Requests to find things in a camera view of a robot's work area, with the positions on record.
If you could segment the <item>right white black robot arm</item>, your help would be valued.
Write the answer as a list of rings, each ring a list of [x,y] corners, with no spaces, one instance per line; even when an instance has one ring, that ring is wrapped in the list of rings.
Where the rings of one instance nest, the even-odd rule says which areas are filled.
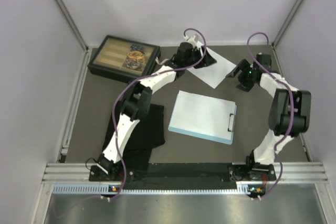
[[[272,97],[269,130],[262,143],[246,157],[244,165],[230,166],[232,180],[275,180],[273,163],[277,155],[286,144],[308,130],[311,93],[291,86],[272,70],[271,64],[271,55],[257,54],[253,63],[243,59],[227,74],[228,78],[238,78],[238,89],[248,92],[258,84]]]

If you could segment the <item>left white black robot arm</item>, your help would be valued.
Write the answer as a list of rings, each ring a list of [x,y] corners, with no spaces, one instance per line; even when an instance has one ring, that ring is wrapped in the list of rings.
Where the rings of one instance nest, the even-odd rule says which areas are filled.
[[[132,80],[118,95],[112,107],[114,133],[107,147],[99,155],[96,166],[107,180],[119,174],[118,164],[126,171],[123,152],[135,127],[147,116],[152,95],[165,85],[180,78],[190,68],[211,66],[207,44],[183,42],[174,56],[156,72]]]

